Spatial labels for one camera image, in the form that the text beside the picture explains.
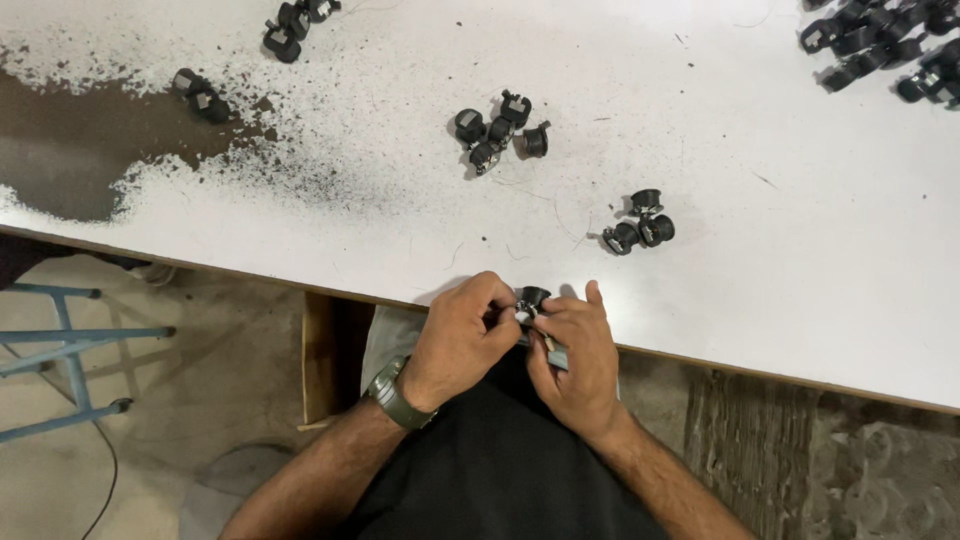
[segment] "hand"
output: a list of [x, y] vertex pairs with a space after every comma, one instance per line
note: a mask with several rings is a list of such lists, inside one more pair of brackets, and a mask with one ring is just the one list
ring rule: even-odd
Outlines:
[[520, 339], [516, 295], [481, 272], [430, 303], [423, 332], [397, 377], [403, 397], [423, 412], [469, 390]]
[[533, 325], [566, 346], [568, 371], [546, 362], [546, 345], [537, 331], [530, 331], [527, 371], [537, 394], [553, 415], [595, 444], [609, 434], [626, 408], [616, 399], [619, 356], [613, 345], [607, 312], [597, 282], [587, 283], [587, 301], [548, 298]]

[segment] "blue metal stool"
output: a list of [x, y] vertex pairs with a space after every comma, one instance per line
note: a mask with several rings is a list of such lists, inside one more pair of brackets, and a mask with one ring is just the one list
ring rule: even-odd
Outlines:
[[[3, 292], [30, 292], [49, 294], [54, 300], [57, 316], [60, 319], [60, 330], [57, 331], [0, 331], [0, 345], [3, 345], [15, 358], [13, 362], [0, 365], [0, 377], [18, 373], [38, 372], [40, 364], [47, 360], [63, 358], [66, 361], [67, 374], [70, 376], [70, 389], [73, 393], [77, 412], [68, 416], [47, 420], [38, 424], [0, 431], [0, 443], [32, 435], [44, 431], [55, 430], [66, 426], [89, 422], [109, 414], [127, 412], [133, 400], [122, 398], [103, 408], [93, 408], [90, 405], [90, 396], [86, 391], [86, 376], [84, 367], [80, 363], [80, 351], [120, 341], [128, 337], [169, 337], [174, 334], [173, 327], [152, 329], [123, 329], [123, 330], [73, 330], [70, 326], [70, 317], [66, 312], [67, 296], [81, 296], [84, 298], [100, 298], [100, 289], [79, 289], [72, 287], [55, 287], [47, 285], [30, 285], [14, 283]], [[43, 341], [61, 341], [63, 346], [54, 351], [21, 357], [13, 351], [9, 343], [37, 343]]]

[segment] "electrical cable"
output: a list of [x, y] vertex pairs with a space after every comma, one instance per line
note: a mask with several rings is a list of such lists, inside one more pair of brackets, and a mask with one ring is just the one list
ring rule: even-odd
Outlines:
[[[67, 395], [65, 392], [60, 390], [58, 386], [53, 384], [51, 380], [47, 379], [47, 376], [39, 372], [37, 372], [37, 375], [39, 375], [44, 382], [49, 384], [51, 388], [56, 390], [57, 393], [60, 394], [66, 401], [70, 402], [73, 405], [76, 405], [73, 399], [69, 395]], [[93, 520], [93, 523], [90, 524], [90, 527], [87, 528], [84, 535], [80, 537], [80, 540], [86, 540], [87, 536], [89, 536], [90, 533], [93, 532], [93, 529], [97, 527], [97, 524], [100, 523], [100, 518], [104, 517], [104, 512], [107, 511], [107, 507], [110, 506], [110, 501], [113, 500], [113, 490], [117, 486], [117, 477], [120, 474], [120, 466], [117, 461], [117, 452], [116, 450], [113, 449], [113, 445], [110, 443], [110, 440], [107, 438], [107, 434], [104, 433], [103, 428], [100, 427], [100, 424], [97, 424], [96, 420], [91, 420], [90, 423], [93, 424], [93, 427], [96, 428], [98, 432], [100, 432], [100, 436], [103, 437], [104, 442], [107, 443], [107, 448], [109, 448], [110, 450], [110, 457], [113, 458], [113, 480], [110, 482], [110, 490], [107, 492], [107, 500], [104, 501], [104, 506], [100, 508], [100, 513], [97, 514], [96, 519]]]
[[93, 420], [92, 423], [93, 427], [100, 432], [100, 436], [104, 438], [104, 442], [107, 443], [107, 448], [110, 449], [110, 455], [113, 457], [113, 481], [110, 483], [110, 490], [107, 492], [107, 500], [104, 501], [104, 507], [100, 508], [100, 513], [97, 514], [97, 519], [93, 520], [93, 523], [90, 524], [90, 527], [86, 530], [80, 540], [86, 540], [86, 537], [93, 532], [93, 528], [97, 527], [97, 524], [100, 523], [100, 518], [104, 517], [104, 512], [107, 511], [107, 507], [110, 506], [110, 501], [113, 499], [113, 489], [117, 486], [117, 476], [120, 473], [120, 467], [117, 464], [117, 452], [113, 449], [113, 445], [110, 444], [107, 434], [104, 433], [103, 428], [100, 427], [100, 424], [97, 424], [96, 420]]

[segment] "green watch strap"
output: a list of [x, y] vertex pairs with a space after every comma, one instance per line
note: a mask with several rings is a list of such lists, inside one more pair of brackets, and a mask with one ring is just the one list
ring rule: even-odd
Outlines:
[[376, 374], [367, 388], [367, 393], [383, 407], [387, 416], [398, 425], [408, 430], [419, 430], [430, 422], [437, 411], [422, 412], [416, 410], [407, 403], [403, 394], [396, 390], [394, 381], [406, 363], [406, 356], [395, 356], [380, 370], [380, 373]]

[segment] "black shirt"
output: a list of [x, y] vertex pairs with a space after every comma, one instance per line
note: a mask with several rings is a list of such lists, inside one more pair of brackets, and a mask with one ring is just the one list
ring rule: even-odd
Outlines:
[[411, 433], [342, 538], [633, 538], [666, 533], [538, 398], [515, 347]]

